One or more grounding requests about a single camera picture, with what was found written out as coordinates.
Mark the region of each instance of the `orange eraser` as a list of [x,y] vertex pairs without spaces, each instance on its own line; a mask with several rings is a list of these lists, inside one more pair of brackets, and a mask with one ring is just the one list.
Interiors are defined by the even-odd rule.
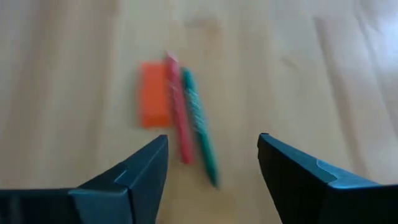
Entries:
[[141,121],[144,128],[171,125],[167,64],[146,62],[142,64]]

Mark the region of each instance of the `wooden surface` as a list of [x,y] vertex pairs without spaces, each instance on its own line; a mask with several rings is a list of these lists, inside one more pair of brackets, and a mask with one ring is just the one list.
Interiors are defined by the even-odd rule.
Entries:
[[[280,223],[257,162],[268,132],[398,182],[393,0],[1,0],[0,187],[76,186],[160,133],[158,223]],[[179,162],[137,122],[139,65],[174,51],[196,75],[221,169]]]

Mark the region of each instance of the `green pencil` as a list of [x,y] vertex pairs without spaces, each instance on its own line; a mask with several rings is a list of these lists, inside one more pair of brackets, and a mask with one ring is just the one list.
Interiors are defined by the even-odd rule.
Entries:
[[182,80],[187,99],[187,108],[191,114],[194,131],[197,136],[197,141],[200,145],[207,174],[211,180],[211,183],[215,187],[218,187],[219,183],[216,156],[207,131],[205,114],[201,105],[199,94],[197,92],[195,80],[193,79],[193,75],[189,69],[182,68]]

